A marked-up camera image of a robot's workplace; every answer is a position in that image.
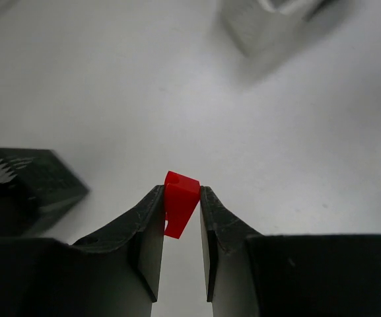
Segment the small red sloped lego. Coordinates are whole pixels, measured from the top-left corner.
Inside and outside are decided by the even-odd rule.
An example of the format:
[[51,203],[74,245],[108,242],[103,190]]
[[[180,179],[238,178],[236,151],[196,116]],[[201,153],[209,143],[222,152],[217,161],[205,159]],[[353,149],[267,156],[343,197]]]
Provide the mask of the small red sloped lego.
[[179,239],[200,200],[198,180],[168,171],[164,180],[164,235]]

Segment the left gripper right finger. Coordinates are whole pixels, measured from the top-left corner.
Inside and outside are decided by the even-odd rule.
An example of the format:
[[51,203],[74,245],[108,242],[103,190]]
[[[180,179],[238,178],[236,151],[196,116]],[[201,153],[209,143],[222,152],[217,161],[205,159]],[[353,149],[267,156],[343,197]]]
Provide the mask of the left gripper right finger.
[[264,235],[208,186],[200,204],[215,316],[381,316],[381,234]]

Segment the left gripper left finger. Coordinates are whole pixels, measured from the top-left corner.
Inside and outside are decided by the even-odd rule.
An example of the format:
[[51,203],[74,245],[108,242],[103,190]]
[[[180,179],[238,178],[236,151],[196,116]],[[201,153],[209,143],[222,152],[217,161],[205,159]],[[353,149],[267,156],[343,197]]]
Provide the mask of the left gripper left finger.
[[0,316],[150,316],[158,298],[164,188],[73,244],[0,238]]

